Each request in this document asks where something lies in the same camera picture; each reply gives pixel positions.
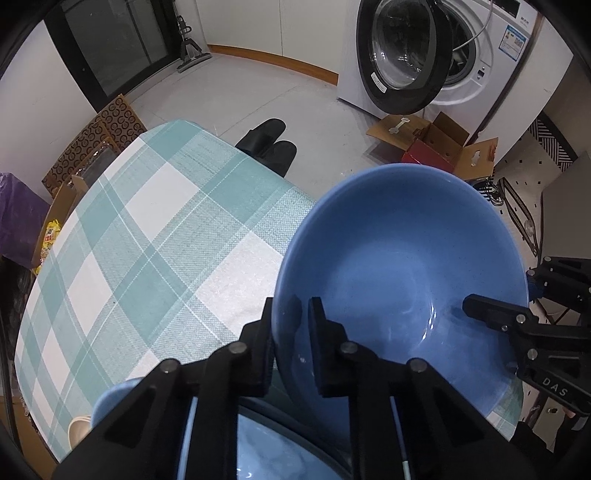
round door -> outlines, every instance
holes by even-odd
[[[362,0],[357,53],[369,97],[386,113],[426,107],[446,82],[452,28],[435,0]]]

screw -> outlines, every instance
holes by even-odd
[[[357,353],[357,343],[343,342],[340,344],[340,351],[343,353]]]
[[[422,358],[413,358],[409,362],[410,370],[418,374],[424,372],[427,369],[427,362]]]
[[[246,352],[247,348],[248,347],[244,342],[232,342],[230,345],[228,345],[228,350],[230,350],[230,353],[233,353],[234,355]]]
[[[173,358],[168,358],[166,360],[163,360],[162,363],[160,364],[160,370],[162,370],[162,372],[164,372],[165,374],[169,374],[170,372],[174,372],[178,367],[178,360],[175,360]]]

slipper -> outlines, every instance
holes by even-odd
[[[278,118],[265,120],[250,130],[237,144],[236,148],[251,157],[262,157],[285,131],[285,122]]]
[[[269,148],[263,157],[254,157],[259,163],[285,178],[291,163],[297,154],[296,146],[287,140],[281,140]]]
[[[90,415],[75,417],[68,427],[68,442],[70,449],[74,449],[90,432]]]

table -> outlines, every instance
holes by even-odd
[[[126,148],[63,226],[18,336],[22,396],[56,458],[108,388],[164,358],[206,358],[257,320],[312,206],[190,122]],[[489,421],[511,436],[521,403],[516,381]]]

tablecloth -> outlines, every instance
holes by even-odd
[[[63,226],[34,284],[15,366],[52,452],[73,417],[160,360],[206,358],[260,317],[312,200],[186,121],[135,140]],[[488,419],[510,437],[516,381]]]

